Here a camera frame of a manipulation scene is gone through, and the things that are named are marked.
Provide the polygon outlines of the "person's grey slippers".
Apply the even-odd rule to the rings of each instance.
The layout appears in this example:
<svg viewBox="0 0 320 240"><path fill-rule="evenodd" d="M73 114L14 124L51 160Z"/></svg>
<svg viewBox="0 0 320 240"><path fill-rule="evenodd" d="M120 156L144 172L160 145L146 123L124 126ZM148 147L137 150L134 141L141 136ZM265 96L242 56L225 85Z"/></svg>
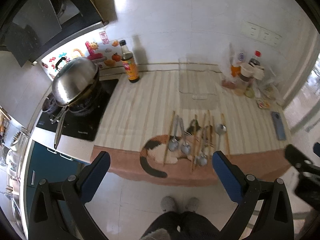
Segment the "person's grey slippers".
<svg viewBox="0 0 320 240"><path fill-rule="evenodd" d="M199 209L200 200L196 197L190 198L184 207L184 211L188 212L196 212ZM171 196L165 196L162 198L160 202L161 210L166 212L178 212L179 211L179 202L171 197Z"/></svg>

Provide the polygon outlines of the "soy sauce bottle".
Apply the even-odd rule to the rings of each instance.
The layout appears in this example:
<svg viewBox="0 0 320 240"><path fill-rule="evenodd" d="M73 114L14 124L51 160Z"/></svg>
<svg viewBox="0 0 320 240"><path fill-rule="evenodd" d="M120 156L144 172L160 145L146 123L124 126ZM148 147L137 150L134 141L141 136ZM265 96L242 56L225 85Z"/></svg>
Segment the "soy sauce bottle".
<svg viewBox="0 0 320 240"><path fill-rule="evenodd" d="M128 75L128 80L131 83L138 82L140 80L140 77L135 59L133 57L133 53L129 51L125 40L120 40L119 44L122 52L121 61Z"/></svg>

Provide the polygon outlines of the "round steel spoon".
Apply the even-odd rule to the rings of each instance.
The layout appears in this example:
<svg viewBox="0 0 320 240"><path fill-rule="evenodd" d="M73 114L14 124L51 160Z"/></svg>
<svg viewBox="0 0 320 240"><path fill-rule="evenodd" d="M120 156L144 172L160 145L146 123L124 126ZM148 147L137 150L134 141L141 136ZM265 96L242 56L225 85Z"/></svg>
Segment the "round steel spoon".
<svg viewBox="0 0 320 240"><path fill-rule="evenodd" d="M219 151L220 145L221 145L221 136L227 132L227 128L224 124L217 124L215 126L215 132L218 135L218 142L217 142L216 150Z"/></svg>

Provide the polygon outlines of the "wall power outlet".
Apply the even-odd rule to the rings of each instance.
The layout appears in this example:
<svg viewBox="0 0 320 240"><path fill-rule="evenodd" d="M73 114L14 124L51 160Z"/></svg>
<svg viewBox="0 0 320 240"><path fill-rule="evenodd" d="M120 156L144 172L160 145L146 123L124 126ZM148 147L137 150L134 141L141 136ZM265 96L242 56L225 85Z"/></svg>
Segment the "wall power outlet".
<svg viewBox="0 0 320 240"><path fill-rule="evenodd" d="M282 37L270 30L260 27L251 22L243 21L241 33L251 39L276 47L280 44Z"/></svg>

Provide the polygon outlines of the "blue cabinet door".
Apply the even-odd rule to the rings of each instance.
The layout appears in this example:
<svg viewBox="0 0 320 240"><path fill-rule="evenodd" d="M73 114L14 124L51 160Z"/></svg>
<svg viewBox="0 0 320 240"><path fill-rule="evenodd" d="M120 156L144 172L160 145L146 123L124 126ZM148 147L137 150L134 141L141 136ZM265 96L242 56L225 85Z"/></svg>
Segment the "blue cabinet door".
<svg viewBox="0 0 320 240"><path fill-rule="evenodd" d="M50 183L64 181L70 175L78 175L83 166L84 163L33 141L27 168L27 216L30 216L35 190L41 179Z"/></svg>

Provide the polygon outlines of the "colourful wall sticker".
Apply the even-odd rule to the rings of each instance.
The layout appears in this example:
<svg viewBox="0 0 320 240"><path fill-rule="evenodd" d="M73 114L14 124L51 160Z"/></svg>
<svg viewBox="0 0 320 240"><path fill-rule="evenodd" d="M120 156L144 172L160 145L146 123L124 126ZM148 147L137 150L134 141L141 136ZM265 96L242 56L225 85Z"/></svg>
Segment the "colourful wall sticker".
<svg viewBox="0 0 320 240"><path fill-rule="evenodd" d="M111 40L104 29L97 29L79 36L55 49L43 59L40 64L51 78L69 61L85 57L100 70L121 67L121 48L118 40Z"/></svg>

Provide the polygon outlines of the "clear plastic organizer tray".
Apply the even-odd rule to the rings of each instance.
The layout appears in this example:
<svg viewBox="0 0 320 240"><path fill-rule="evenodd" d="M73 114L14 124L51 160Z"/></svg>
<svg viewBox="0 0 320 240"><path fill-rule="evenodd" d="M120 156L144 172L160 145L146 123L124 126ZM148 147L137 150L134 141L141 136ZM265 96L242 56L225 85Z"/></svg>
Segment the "clear plastic organizer tray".
<svg viewBox="0 0 320 240"><path fill-rule="evenodd" d="M217 66L200 55L187 54L178 59L180 106L188 110L214 110L217 107Z"/></svg>

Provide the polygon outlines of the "black range hood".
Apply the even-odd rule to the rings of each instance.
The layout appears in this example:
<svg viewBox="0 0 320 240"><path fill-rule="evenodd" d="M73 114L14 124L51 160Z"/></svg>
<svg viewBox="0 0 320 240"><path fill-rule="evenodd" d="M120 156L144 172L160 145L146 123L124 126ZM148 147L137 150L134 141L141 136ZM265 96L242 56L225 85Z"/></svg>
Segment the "black range hood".
<svg viewBox="0 0 320 240"><path fill-rule="evenodd" d="M1 50L23 66L107 24L93 0L1 0Z"/></svg>

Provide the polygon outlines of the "red cap bottle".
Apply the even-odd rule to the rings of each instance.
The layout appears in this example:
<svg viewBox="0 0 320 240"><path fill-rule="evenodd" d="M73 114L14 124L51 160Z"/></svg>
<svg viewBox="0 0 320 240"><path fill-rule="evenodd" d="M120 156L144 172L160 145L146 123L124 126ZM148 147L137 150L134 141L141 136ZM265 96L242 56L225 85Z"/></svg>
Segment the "red cap bottle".
<svg viewBox="0 0 320 240"><path fill-rule="evenodd" d="M261 57L261 52L256 50L254 52L254 56L249 60L248 64L251 66L259 66L260 65L260 57Z"/></svg>

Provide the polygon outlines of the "stainless steel wok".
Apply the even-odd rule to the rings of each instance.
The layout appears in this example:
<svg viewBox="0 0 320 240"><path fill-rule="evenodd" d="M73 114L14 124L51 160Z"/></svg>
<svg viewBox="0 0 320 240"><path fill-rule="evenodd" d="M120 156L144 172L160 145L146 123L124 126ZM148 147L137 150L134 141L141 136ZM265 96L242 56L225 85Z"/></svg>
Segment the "stainless steel wok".
<svg viewBox="0 0 320 240"><path fill-rule="evenodd" d="M99 69L86 57L77 57L58 70L52 83L52 94L61 111L52 120L57 122L54 148L57 149L66 114L75 106L87 107L99 87Z"/></svg>

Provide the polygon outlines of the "wooden chopstick white band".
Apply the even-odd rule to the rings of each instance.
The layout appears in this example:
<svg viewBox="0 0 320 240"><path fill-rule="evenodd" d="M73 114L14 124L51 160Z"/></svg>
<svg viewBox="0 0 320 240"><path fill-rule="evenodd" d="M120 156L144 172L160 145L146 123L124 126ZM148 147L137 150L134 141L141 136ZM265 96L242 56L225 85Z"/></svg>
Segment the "wooden chopstick white band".
<svg viewBox="0 0 320 240"><path fill-rule="evenodd" d="M228 159L231 158L231 154L230 154L230 147L229 147L229 138L228 138L228 131L227 131L227 126L226 126L226 120L225 120L225 116L223 113L221 113L221 120L222 120L222 124L225 127L225 148L226 148L226 156Z"/></svg>

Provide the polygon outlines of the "blue smartphone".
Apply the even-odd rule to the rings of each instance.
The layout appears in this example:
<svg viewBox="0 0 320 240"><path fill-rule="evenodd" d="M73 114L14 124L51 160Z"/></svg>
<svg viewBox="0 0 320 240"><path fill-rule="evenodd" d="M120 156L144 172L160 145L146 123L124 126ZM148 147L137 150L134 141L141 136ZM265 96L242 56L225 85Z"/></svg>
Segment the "blue smartphone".
<svg viewBox="0 0 320 240"><path fill-rule="evenodd" d="M274 129L276 132L277 139L279 141L285 141L286 140L286 134L284 125L280 116L280 113L278 112L271 112L271 118L273 121Z"/></svg>

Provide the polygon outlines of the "white cup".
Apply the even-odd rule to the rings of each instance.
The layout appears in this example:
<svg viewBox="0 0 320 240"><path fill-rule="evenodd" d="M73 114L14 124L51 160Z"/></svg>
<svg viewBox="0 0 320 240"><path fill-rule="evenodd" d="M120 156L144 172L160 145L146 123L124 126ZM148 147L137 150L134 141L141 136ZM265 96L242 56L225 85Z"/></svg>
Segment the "white cup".
<svg viewBox="0 0 320 240"><path fill-rule="evenodd" d="M240 64L240 79L248 82L254 75L254 67L248 63Z"/></svg>

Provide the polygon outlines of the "small snack packet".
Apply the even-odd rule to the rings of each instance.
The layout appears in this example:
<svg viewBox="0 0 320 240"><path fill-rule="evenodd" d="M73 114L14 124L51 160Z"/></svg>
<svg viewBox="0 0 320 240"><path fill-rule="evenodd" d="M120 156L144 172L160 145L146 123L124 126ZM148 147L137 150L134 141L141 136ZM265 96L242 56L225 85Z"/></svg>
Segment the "small snack packet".
<svg viewBox="0 0 320 240"><path fill-rule="evenodd" d="M257 103L257 106L258 106L260 109L269 109L269 108L270 108L270 103L269 103L269 101L267 101L267 100L257 99L257 100L256 100L256 103Z"/></svg>

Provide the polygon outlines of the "wooden chopstick green band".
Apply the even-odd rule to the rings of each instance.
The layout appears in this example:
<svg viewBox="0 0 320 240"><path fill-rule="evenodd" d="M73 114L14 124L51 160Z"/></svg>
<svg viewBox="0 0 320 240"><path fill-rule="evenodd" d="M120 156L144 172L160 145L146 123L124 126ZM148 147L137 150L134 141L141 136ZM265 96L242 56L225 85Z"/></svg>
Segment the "wooden chopstick green band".
<svg viewBox="0 0 320 240"><path fill-rule="evenodd" d="M197 137L197 115L194 115L194 128L193 128L193 150L192 150L192 161L191 161L191 173L194 169L194 161L195 161L195 151L196 151L196 137Z"/></svg>

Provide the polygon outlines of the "white plastic bag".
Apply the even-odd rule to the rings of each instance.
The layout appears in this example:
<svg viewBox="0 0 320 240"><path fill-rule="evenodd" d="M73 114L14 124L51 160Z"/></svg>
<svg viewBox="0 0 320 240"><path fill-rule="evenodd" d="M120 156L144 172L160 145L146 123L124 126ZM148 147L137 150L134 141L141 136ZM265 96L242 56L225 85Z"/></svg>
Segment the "white plastic bag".
<svg viewBox="0 0 320 240"><path fill-rule="evenodd" d="M221 55L219 69L223 74L221 86L228 89L236 88L236 81L241 72L241 64L245 61L246 53L239 47L229 42Z"/></svg>

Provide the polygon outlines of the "striped cat pattern mat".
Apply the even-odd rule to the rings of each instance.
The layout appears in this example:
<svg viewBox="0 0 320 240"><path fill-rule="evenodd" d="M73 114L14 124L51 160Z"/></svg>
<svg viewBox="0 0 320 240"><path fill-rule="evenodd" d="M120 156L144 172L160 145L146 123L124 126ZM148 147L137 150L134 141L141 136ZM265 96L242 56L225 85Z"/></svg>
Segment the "striped cat pattern mat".
<svg viewBox="0 0 320 240"><path fill-rule="evenodd" d="M229 138L230 161L244 173L273 181L290 164L284 157L287 141L276 136L270 110L260 109L253 99L237 96L220 86L216 75L217 107L210 110L211 124L221 122L224 114ZM129 180L167 186L208 186L218 180L211 165L194 165L180 152L163 157L172 111L186 125L197 115L202 124L208 110L188 110L180 106L178 72L146 72L138 83L119 79L101 120L90 158L101 151L111 156L111 172Z"/></svg>

